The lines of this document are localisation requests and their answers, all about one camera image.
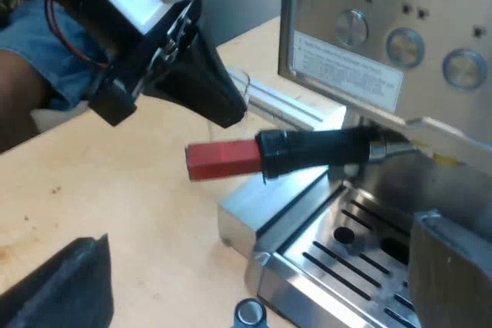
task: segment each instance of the blue bottle cap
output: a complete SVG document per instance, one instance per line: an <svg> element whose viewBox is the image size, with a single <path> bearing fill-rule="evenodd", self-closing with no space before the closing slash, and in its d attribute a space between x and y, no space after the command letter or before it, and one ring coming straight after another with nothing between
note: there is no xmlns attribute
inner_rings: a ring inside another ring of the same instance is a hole
<svg viewBox="0 0 492 328"><path fill-rule="evenodd" d="M268 328L267 310L256 299L242 300L234 311L233 328Z"/></svg>

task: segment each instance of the robotic arm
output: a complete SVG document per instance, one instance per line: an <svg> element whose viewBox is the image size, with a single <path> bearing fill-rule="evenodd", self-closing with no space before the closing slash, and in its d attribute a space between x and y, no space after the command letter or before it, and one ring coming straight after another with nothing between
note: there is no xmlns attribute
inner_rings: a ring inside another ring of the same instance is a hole
<svg viewBox="0 0 492 328"><path fill-rule="evenodd" d="M222 127L246 105L223 66L201 14L202 0L57 0L115 57L90 107L116 125L140 93L173 101Z"/></svg>

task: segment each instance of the round dial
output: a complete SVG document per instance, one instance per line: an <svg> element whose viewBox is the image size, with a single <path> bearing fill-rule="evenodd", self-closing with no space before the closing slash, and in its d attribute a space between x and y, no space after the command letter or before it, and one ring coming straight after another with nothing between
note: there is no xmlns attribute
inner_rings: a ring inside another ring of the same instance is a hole
<svg viewBox="0 0 492 328"><path fill-rule="evenodd" d="M362 13L351 9L342 12L338 17L336 32L343 45L356 47L367 40L369 30Z"/></svg>
<svg viewBox="0 0 492 328"><path fill-rule="evenodd" d="M443 73L455 88L473 90L487 79L487 63L473 50L457 49L444 59Z"/></svg>
<svg viewBox="0 0 492 328"><path fill-rule="evenodd" d="M424 59L424 40L414 30L398 28L388 36L386 50L395 65L406 68L417 67Z"/></svg>

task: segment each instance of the instruction label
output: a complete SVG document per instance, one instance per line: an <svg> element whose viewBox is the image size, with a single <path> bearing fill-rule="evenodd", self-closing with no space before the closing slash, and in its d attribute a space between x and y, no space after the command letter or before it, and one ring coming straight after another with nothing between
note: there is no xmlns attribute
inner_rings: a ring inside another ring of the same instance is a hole
<svg viewBox="0 0 492 328"><path fill-rule="evenodd" d="M296 71L316 78L394 113L404 73L369 58L328 44L296 31L293 66Z"/></svg>

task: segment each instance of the drip tray grate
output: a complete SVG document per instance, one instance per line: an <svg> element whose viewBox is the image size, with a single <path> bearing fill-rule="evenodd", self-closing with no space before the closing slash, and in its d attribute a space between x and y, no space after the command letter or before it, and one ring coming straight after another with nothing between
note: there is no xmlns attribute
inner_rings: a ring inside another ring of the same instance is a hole
<svg viewBox="0 0 492 328"><path fill-rule="evenodd" d="M420 328L407 265L411 219L347 188L283 255L378 327Z"/></svg>

